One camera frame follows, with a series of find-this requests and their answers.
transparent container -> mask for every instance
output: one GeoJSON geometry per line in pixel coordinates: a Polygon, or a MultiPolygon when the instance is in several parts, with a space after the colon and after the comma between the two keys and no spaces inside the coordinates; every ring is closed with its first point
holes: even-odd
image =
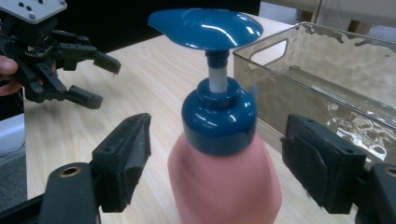
{"type": "Polygon", "coordinates": [[[288,114],[363,149],[367,165],[396,163],[396,45],[302,22],[236,49],[234,78],[259,118],[284,133],[288,114]]]}

bottle neck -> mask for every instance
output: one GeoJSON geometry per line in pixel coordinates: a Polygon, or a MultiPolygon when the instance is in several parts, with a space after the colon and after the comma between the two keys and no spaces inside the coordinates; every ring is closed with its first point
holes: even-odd
{"type": "Polygon", "coordinates": [[[203,80],[182,106],[184,132],[196,149],[211,155],[231,155],[251,143],[256,130],[253,97],[227,78],[227,91],[214,93],[203,80]]]}

pump bottle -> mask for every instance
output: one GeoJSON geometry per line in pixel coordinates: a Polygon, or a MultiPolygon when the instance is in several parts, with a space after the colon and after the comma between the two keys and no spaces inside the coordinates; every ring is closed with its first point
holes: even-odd
{"type": "Polygon", "coordinates": [[[184,224],[274,223],[282,195],[270,155],[256,130],[253,97],[227,77],[229,49],[260,37],[249,16],[221,9],[169,9],[148,24],[179,45],[203,49],[209,78],[183,103],[184,132],[168,171],[184,224]]]}

wooden table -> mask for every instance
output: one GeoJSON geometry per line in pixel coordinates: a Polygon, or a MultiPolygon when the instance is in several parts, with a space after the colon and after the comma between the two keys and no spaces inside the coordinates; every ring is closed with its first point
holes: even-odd
{"type": "MultiPolygon", "coordinates": [[[[257,20],[264,36],[287,29],[284,23],[257,20]]],[[[121,214],[102,214],[103,223],[180,223],[166,162],[182,132],[180,109],[188,93],[207,76],[205,53],[186,49],[165,36],[109,53],[122,63],[117,76],[84,62],[75,72],[59,71],[66,87],[76,85],[104,97],[101,108],[90,110],[70,102],[25,101],[28,196],[44,192],[49,174],[75,161],[88,162],[92,151],[125,118],[148,112],[152,116],[152,155],[134,191],[132,203],[121,214]]],[[[233,56],[229,58],[233,75],[233,56]]],[[[276,223],[353,223],[351,215],[328,215],[306,196],[283,164],[280,133],[259,120],[282,186],[283,203],[276,223]]]]}

black mechanical arm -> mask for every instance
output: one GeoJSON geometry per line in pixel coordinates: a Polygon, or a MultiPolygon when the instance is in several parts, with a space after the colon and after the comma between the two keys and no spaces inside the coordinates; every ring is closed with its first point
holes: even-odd
{"type": "Polygon", "coordinates": [[[366,155],[321,124],[289,115],[282,159],[309,195],[330,214],[359,208],[358,224],[396,223],[396,165],[364,167],[366,155]]]}
{"type": "Polygon", "coordinates": [[[7,14],[1,24],[0,50],[17,62],[19,69],[15,75],[24,87],[25,98],[37,103],[68,100],[90,109],[99,108],[103,101],[101,96],[76,86],[71,86],[68,91],[58,78],[54,65],[65,71],[75,71],[79,62],[93,60],[95,65],[117,74],[120,62],[98,51],[86,36],[55,30],[58,21],[54,17],[30,23],[16,17],[17,13],[11,14],[7,14]]]}
{"type": "Polygon", "coordinates": [[[93,152],[49,175],[44,194],[0,213],[2,224],[100,223],[98,208],[120,213],[131,202],[151,154],[149,114],[125,119],[93,152]]]}

